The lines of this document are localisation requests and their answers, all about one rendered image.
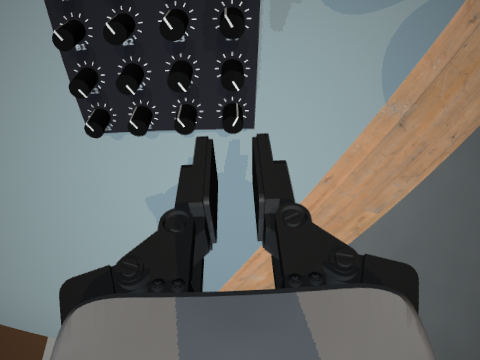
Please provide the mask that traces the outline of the black knob box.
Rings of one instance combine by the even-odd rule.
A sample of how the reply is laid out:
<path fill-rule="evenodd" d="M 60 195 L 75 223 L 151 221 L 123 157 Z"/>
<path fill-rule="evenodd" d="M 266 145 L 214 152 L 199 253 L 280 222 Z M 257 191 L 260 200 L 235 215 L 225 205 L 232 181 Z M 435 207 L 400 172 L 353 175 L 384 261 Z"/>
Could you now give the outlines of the black knob box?
<path fill-rule="evenodd" d="M 254 129 L 260 0 L 44 2 L 88 136 Z"/>

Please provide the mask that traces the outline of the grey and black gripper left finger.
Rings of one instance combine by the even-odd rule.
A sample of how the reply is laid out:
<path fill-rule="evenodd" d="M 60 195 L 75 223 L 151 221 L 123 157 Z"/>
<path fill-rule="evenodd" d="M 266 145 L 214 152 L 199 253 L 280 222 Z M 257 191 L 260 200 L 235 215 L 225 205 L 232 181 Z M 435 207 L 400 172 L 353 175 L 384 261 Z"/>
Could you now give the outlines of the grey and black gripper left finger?
<path fill-rule="evenodd" d="M 62 284 L 61 326 L 73 307 L 97 296 L 203 292 L 204 257 L 217 243 L 217 212 L 213 139 L 196 137 L 193 166 L 181 166 L 175 207 L 162 215 L 158 230 L 116 265 L 72 277 Z"/>

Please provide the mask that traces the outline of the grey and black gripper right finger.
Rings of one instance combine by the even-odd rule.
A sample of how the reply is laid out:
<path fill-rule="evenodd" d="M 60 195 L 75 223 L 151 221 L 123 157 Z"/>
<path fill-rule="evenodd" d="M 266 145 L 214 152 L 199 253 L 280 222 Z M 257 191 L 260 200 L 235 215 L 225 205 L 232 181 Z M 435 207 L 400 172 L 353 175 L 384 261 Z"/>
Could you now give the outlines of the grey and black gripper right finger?
<path fill-rule="evenodd" d="M 257 240 L 272 255 L 275 289 L 376 284 L 404 294 L 419 314 L 416 270 L 406 263 L 360 255 L 312 223 L 307 208 L 295 203 L 286 160 L 273 162 L 268 133 L 252 137 L 252 182 Z"/>

